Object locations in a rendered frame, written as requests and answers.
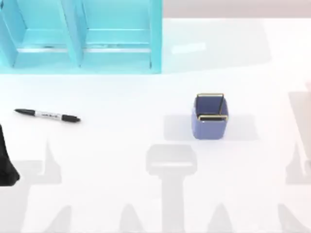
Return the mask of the blue pen holder gold rim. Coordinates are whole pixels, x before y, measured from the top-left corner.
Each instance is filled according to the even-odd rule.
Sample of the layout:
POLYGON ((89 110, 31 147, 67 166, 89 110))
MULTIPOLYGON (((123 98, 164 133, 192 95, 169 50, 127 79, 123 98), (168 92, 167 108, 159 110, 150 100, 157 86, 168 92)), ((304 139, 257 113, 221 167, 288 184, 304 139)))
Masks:
POLYGON ((199 140, 221 139, 228 118, 228 105, 223 93, 199 93, 192 109, 192 135, 199 140))

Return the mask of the light blue rack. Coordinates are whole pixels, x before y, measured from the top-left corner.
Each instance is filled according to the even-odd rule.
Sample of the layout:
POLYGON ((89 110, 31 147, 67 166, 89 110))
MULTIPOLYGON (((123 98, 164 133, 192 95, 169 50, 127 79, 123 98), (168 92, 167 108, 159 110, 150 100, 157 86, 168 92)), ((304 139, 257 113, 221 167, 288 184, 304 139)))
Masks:
POLYGON ((163 0, 0 0, 0 74, 162 70, 163 0))

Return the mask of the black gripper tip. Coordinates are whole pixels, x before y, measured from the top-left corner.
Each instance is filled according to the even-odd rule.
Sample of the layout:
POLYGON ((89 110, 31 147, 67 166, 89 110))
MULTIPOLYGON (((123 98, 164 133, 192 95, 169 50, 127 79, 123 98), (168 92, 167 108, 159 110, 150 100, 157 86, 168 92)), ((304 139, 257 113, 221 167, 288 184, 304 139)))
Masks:
POLYGON ((13 186, 20 179, 20 174, 11 162, 0 125, 0 187, 13 186))

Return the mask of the black and white marker pen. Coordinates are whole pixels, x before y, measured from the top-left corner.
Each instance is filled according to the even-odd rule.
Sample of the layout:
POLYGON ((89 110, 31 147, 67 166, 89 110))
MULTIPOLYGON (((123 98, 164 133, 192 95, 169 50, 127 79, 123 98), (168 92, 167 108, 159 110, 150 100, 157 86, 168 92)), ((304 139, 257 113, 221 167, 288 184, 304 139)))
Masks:
POLYGON ((31 110, 31 109, 15 109, 14 111, 22 115, 40 117, 40 118, 48 118, 48 119, 53 119, 57 121, 69 122, 69 123, 78 123, 81 121, 79 117, 72 116, 72 115, 42 112, 42 111, 36 111, 36 110, 31 110))

